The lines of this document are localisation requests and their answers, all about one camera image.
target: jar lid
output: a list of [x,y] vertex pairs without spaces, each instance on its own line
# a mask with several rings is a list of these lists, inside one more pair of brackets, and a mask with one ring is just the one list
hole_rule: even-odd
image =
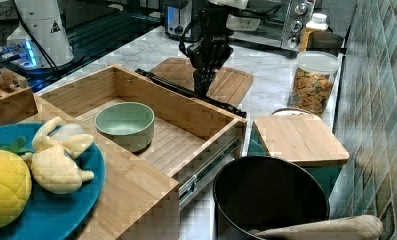
[[326,23],[326,19],[328,18],[328,16],[326,16],[325,14],[322,13],[315,13],[313,14],[313,16],[311,16],[311,21],[315,22],[315,23]]
[[297,56],[298,67],[317,74],[332,74],[339,68],[338,58],[319,51],[304,51]]

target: glass jar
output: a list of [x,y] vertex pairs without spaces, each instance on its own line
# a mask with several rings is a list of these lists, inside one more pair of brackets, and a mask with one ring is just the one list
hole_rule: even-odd
[[322,116],[339,68],[338,58],[324,52],[305,51],[298,54],[297,61],[291,105]]

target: ceramic bowl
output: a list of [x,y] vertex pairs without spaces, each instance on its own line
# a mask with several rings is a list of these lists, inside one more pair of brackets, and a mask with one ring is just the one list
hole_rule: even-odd
[[130,152],[151,144],[154,136],[154,111],[144,104],[124,102],[98,113],[95,126],[102,135]]

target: pot handle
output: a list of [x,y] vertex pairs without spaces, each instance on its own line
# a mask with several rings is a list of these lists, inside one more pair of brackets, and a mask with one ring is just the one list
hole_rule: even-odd
[[375,216],[340,218],[250,233],[257,237],[288,240],[374,240],[383,232],[382,222]]

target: tiled wall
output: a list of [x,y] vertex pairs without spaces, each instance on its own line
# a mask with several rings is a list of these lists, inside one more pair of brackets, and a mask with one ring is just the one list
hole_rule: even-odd
[[330,197],[332,218],[372,214],[397,239],[397,0],[360,0],[336,135],[350,152]]

